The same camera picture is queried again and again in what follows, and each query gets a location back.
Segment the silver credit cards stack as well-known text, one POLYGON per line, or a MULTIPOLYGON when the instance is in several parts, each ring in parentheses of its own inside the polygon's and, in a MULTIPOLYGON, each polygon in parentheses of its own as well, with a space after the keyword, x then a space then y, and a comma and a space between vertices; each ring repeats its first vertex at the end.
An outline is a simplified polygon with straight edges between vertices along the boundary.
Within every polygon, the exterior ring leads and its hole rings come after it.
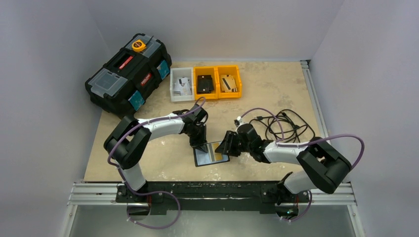
POLYGON ((181 96, 192 95, 191 81, 188 77, 180 77, 174 81, 173 86, 174 93, 181 96))

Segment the gold credit card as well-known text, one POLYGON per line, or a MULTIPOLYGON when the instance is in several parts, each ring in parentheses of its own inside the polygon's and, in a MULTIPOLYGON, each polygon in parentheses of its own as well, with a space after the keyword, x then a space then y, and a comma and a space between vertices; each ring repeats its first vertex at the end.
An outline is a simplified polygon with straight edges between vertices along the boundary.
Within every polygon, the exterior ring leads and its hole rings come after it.
POLYGON ((215 150, 218 148, 218 146, 221 144, 220 141, 218 142, 212 142, 208 143, 208 153, 209 153, 209 163, 223 163, 223 162, 229 162, 230 157, 226 155, 222 155, 220 153, 217 153, 215 150))

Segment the white plastic bin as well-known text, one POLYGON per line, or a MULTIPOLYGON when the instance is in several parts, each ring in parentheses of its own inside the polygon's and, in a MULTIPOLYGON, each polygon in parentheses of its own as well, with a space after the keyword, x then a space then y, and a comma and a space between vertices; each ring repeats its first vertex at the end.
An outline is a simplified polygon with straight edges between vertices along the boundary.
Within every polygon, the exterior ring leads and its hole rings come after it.
POLYGON ((193 68, 172 68, 170 70, 170 98, 172 102, 186 102, 195 99, 193 68))

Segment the black plastic toolbox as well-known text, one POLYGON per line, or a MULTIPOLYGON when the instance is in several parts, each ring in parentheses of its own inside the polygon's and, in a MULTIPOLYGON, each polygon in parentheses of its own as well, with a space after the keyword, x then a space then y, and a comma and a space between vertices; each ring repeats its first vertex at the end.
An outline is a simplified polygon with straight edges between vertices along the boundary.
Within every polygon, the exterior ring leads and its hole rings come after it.
POLYGON ((85 82, 91 102, 119 118, 134 115, 170 74, 171 56, 159 39, 138 33, 85 82), (147 48, 134 52, 142 40, 147 48))

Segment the gold credit cards stack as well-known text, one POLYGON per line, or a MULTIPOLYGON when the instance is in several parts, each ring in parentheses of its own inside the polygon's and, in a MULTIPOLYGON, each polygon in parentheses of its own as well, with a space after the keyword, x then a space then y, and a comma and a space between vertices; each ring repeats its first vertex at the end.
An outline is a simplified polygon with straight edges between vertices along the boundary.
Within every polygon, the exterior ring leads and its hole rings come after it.
POLYGON ((220 86, 222 92, 237 92, 237 85, 232 75, 221 75, 220 86))

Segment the black leather card holder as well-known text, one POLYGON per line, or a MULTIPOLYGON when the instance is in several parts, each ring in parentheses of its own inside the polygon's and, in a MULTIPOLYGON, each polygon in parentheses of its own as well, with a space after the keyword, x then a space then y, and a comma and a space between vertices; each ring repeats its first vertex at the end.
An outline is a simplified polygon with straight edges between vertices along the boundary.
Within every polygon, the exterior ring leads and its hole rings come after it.
POLYGON ((212 165, 217 163, 225 163, 230 161, 228 155, 216 153, 215 149, 221 144, 221 141, 207 143, 207 152, 198 149, 193 149, 194 162, 196 167, 212 165))

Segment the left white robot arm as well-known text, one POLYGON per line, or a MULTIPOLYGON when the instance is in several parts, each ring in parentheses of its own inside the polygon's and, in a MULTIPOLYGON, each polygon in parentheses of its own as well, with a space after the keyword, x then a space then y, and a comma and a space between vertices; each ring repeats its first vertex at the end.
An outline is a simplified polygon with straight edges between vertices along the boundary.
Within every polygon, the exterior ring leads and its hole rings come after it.
POLYGON ((129 187, 128 196, 135 202, 141 202, 147 197, 147 181, 139 162, 149 141, 167 135, 185 134, 193 149, 206 153, 207 119, 207 111, 198 105, 190 110, 175 111, 165 117, 124 117, 105 140, 103 147, 108 153, 108 162, 117 168, 129 187))

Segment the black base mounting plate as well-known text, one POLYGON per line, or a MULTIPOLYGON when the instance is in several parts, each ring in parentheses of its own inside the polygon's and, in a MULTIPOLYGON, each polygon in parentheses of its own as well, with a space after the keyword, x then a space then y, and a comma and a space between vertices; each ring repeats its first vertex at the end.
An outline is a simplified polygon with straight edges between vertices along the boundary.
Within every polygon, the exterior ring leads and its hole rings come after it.
POLYGON ((300 203, 309 202, 308 191, 289 193, 280 181, 164 182, 149 181, 144 193, 117 186, 116 202, 145 204, 152 215, 168 210, 257 211, 295 217, 300 203))

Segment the yellow tape measure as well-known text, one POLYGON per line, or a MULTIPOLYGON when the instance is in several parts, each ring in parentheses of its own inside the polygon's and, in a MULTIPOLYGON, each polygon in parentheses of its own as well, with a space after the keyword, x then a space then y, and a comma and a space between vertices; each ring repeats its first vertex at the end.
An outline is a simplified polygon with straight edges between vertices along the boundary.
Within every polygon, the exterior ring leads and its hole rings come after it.
POLYGON ((131 47, 134 52, 142 52, 147 48, 147 44, 138 39, 131 44, 131 47))

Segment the right yellow plastic bin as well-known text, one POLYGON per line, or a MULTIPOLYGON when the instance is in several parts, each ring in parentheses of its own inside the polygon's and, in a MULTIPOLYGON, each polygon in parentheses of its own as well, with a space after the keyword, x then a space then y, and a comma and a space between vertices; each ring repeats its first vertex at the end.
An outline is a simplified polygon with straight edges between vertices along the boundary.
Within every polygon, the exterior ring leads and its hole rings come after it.
POLYGON ((242 81, 238 65, 217 66, 220 91, 219 99, 238 99, 242 97, 242 81))

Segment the yellow plastic bin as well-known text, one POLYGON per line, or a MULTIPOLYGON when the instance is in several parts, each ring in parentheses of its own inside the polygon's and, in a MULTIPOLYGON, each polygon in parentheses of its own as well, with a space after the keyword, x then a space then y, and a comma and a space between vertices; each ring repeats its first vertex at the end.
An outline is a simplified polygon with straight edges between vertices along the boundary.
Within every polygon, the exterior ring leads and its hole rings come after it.
POLYGON ((194 96, 203 96, 206 100, 218 99, 220 89, 216 67, 194 67, 194 96))
POLYGON ((217 66, 220 91, 219 99, 238 99, 242 97, 242 81, 238 65, 217 66))

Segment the middle yellow plastic bin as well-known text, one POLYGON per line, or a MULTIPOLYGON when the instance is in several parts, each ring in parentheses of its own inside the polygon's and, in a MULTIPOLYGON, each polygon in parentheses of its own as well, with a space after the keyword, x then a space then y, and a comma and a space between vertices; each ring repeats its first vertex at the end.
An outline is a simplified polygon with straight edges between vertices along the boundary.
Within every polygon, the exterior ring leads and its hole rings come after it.
POLYGON ((220 89, 216 67, 194 67, 194 96, 203 96, 206 100, 218 99, 220 89))

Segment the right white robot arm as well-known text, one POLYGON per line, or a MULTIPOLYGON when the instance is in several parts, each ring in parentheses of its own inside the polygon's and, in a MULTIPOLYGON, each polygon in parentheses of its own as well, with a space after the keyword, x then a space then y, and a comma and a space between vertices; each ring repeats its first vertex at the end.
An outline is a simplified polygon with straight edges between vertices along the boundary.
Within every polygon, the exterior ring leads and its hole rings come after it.
POLYGON ((262 139, 249 123, 241 124, 235 131, 227 131, 215 152, 233 157, 248 153, 262 163, 299 164, 302 171, 284 178, 277 188, 279 198, 284 201, 315 188, 332 194, 352 170, 349 160, 320 137, 310 142, 277 144, 262 139))

